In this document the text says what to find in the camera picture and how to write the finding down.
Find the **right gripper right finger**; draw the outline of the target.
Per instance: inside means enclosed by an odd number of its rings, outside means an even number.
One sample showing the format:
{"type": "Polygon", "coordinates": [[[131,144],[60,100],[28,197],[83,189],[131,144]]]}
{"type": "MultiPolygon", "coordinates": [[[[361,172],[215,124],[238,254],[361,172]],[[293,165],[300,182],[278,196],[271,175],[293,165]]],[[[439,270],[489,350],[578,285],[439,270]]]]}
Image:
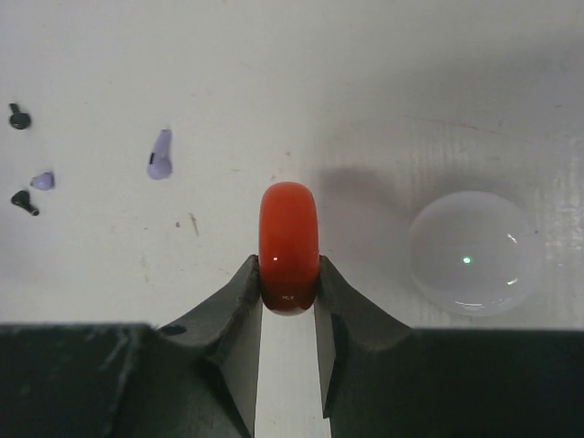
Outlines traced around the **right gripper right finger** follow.
{"type": "Polygon", "coordinates": [[[314,304],[335,437],[580,437],[578,330],[411,328],[320,261],[314,304]]]}

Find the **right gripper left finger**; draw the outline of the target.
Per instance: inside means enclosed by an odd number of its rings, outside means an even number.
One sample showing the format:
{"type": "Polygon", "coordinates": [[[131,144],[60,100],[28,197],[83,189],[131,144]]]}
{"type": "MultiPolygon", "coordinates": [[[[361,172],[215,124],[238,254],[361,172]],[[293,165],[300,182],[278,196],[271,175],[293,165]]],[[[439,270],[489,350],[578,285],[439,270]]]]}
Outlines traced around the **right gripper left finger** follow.
{"type": "Polygon", "coordinates": [[[4,437],[251,437],[258,260],[173,322],[4,324],[4,437]]]}

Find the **white earbud charging case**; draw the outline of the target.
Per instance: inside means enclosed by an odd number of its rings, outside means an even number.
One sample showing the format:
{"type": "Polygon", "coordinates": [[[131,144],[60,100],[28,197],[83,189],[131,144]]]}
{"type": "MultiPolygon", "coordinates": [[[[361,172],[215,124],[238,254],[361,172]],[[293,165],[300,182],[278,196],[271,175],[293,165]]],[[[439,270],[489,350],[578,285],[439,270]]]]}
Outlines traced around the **white earbud charging case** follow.
{"type": "Polygon", "coordinates": [[[493,193],[450,193],[423,208],[408,236],[414,285],[434,305],[489,317],[538,290],[545,258],[528,214],[493,193]]]}

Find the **red earbud charging case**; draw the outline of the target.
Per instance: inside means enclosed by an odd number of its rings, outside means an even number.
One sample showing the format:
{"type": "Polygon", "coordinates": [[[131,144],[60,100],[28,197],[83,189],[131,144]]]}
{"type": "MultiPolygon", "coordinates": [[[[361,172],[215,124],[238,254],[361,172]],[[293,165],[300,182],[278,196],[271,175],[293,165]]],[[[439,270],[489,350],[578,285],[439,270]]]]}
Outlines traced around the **red earbud charging case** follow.
{"type": "Polygon", "coordinates": [[[305,185],[279,182],[264,193],[258,261],[261,295],[269,310],[292,316],[312,306],[320,264],[318,213],[305,185]]]}

